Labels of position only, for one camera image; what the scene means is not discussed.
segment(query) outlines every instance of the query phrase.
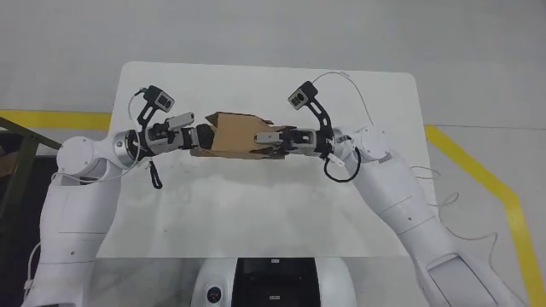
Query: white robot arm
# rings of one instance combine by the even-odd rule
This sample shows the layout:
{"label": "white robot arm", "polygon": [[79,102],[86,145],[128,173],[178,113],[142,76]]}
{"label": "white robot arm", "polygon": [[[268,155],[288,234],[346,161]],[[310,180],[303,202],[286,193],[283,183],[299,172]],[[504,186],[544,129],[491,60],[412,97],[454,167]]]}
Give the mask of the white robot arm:
{"label": "white robot arm", "polygon": [[194,122],[193,113],[147,127],[155,111],[168,112],[174,100],[153,86],[141,92],[148,103],[138,117],[142,131],[99,142],[77,136],[63,143],[57,154],[60,174],[52,179],[42,208],[38,268],[23,307],[85,306],[96,254],[117,209],[123,170],[176,149],[210,147],[210,126],[185,128]]}
{"label": "white robot arm", "polygon": [[[356,132],[333,129],[315,99],[317,93],[312,83],[305,82],[288,101],[295,109],[307,106],[319,119],[320,130],[287,127],[258,133],[256,142],[275,145],[287,154],[318,156],[325,160],[324,172],[330,179],[354,183],[366,204],[402,242],[431,306],[521,306],[488,265],[456,245],[427,205],[410,167],[386,144],[385,132],[373,125]],[[351,177],[331,177],[330,161],[345,165]]]}
{"label": "white robot arm", "polygon": [[409,166],[388,150],[371,126],[352,136],[343,157],[349,173],[357,169],[356,152],[363,158],[353,179],[364,201],[397,235],[415,267],[419,286],[431,306],[519,306],[491,268],[463,252],[428,207]]}

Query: white tabletop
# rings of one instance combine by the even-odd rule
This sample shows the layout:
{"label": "white tabletop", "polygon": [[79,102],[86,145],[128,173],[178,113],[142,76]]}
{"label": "white tabletop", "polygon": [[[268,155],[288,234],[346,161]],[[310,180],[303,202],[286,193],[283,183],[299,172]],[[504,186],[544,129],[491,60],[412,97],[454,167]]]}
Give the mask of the white tabletop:
{"label": "white tabletop", "polygon": [[[318,128],[287,98],[325,70],[131,62],[121,73],[110,133],[132,128],[127,103],[151,84],[177,102],[155,121],[195,112],[195,124],[216,111],[254,113],[279,125]],[[408,73],[348,72],[363,92],[376,125],[409,165],[430,166],[415,79]],[[357,92],[336,75],[321,78],[317,99],[334,126],[359,129],[369,122]],[[135,100],[137,114],[142,100]],[[358,257],[407,256],[395,234],[364,204],[350,184],[322,173],[322,161],[199,159],[186,151],[154,158],[162,190],[148,170],[122,180],[113,226],[102,258]],[[345,170],[331,166],[337,177]],[[433,183],[421,180],[435,202]]]}

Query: black panel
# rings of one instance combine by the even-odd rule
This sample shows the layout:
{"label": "black panel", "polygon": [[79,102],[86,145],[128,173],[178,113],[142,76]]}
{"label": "black panel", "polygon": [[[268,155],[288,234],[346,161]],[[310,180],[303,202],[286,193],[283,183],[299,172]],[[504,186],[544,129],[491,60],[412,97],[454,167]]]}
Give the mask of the black panel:
{"label": "black panel", "polygon": [[318,307],[314,258],[239,258],[232,307]]}

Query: black metal frame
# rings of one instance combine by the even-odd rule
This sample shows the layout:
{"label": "black metal frame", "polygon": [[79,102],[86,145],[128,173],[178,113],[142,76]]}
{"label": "black metal frame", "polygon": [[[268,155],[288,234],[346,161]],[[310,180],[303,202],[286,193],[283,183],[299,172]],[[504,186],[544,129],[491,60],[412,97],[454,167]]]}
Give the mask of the black metal frame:
{"label": "black metal frame", "polygon": [[61,148],[61,144],[1,117],[0,128],[7,130],[0,130],[0,133],[11,132],[23,137],[17,159],[15,160],[14,172],[11,174],[6,192],[3,195],[2,201],[0,201],[0,268],[2,268],[9,249],[14,222],[20,212],[20,203],[31,174],[38,145],[43,144],[58,150]]}

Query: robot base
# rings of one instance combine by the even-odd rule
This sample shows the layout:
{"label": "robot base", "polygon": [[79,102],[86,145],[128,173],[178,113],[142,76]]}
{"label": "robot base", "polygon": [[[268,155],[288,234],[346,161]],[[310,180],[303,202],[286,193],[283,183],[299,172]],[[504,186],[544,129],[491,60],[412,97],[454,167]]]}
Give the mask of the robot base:
{"label": "robot base", "polygon": [[191,307],[357,307],[351,274],[341,258],[209,258]]}

